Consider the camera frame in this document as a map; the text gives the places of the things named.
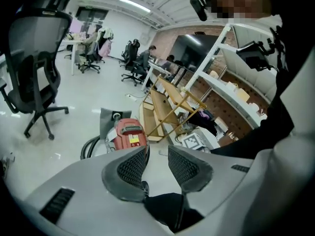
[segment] chair base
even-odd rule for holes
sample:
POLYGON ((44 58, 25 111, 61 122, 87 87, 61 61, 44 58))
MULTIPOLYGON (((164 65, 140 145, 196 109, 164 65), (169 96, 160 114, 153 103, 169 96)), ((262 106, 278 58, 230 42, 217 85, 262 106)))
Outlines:
POLYGON ((45 124, 45 127, 48 131, 48 138, 50 140, 53 140, 55 138, 55 136, 51 133, 50 131, 50 128, 49 128, 49 125, 48 125, 48 122, 47 122, 47 119, 46 119, 46 114, 49 113, 49 112, 55 112, 55 111, 60 111, 60 110, 64 110, 64 113, 67 115, 69 114, 69 108, 68 107, 51 107, 51 108, 47 108, 45 109, 43 112, 41 113, 38 113, 38 112, 35 112, 34 114, 34 117, 32 118, 32 120, 30 121, 30 123, 28 124, 27 128, 25 129, 24 131, 24 135, 26 138, 29 138, 31 137, 29 131, 30 129, 33 127, 33 125, 35 124, 35 122, 40 118, 42 117, 43 118, 43 121, 44 121, 44 124, 45 124))
POLYGON ((122 74, 122 77, 125 76, 122 81, 126 80, 126 79, 132 79, 133 80, 133 83, 134 83, 134 86, 136 87, 138 82, 140 82, 139 84, 142 84, 143 83, 143 80, 135 77, 134 73, 133 74, 122 74))
POLYGON ((87 65, 84 65, 84 68, 81 70, 81 72, 84 73, 89 68, 97 71, 97 73, 99 73, 99 71, 100 71, 100 66, 93 65, 93 64, 87 64, 87 65))

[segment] red machine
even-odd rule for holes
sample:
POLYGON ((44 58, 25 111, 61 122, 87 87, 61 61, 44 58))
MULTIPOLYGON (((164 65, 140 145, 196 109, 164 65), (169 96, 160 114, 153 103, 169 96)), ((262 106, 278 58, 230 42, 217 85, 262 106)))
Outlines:
POLYGON ((140 122, 136 119, 121 119, 115 124, 117 137, 114 139, 116 151, 146 146, 146 154, 148 153, 147 137, 140 122))

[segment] shelf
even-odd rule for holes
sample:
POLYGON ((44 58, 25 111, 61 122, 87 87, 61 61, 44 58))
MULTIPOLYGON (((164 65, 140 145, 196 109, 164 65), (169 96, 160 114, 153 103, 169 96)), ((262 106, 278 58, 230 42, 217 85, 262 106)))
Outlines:
MULTIPOLYGON (((155 91, 154 89, 150 90, 151 98, 153 101, 154 109, 157 114, 158 121, 163 121, 166 116, 173 111, 170 103, 168 102, 165 94, 155 91)), ((166 123, 179 125, 176 114, 173 112, 166 120, 166 123)))
MULTIPOLYGON (((168 81, 164 80, 163 78, 159 77, 158 78, 159 82, 162 84, 162 86, 164 87, 165 91, 168 93, 169 97, 171 98, 171 100, 173 101, 174 104, 178 105, 182 102, 183 97, 182 95, 178 92, 178 90, 176 89, 176 87, 169 83, 168 81)), ((189 111, 190 113, 193 112, 193 109, 191 108, 191 106, 187 103, 187 101, 184 101, 181 105, 181 108, 189 111)))
MULTIPOLYGON (((144 128, 144 132, 148 135, 157 126, 156 119, 154 117, 154 111, 147 109, 143 104, 140 105, 140 123, 144 128)), ((159 130, 154 131, 149 137, 149 141, 160 141, 163 136, 159 135, 159 130)))

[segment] black hair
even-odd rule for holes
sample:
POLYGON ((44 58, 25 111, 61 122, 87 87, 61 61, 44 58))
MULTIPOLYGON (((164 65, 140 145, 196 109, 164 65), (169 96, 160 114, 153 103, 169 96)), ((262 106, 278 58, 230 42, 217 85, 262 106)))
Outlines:
POLYGON ((98 32, 99 29, 101 29, 102 26, 101 25, 95 25, 95 32, 98 32))

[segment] television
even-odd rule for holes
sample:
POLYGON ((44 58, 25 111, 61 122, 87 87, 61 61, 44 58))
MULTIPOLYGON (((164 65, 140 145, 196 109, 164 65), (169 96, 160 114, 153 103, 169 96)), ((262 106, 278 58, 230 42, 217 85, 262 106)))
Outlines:
POLYGON ((197 70, 213 47, 218 36, 180 35, 177 37, 170 55, 191 71, 197 70))

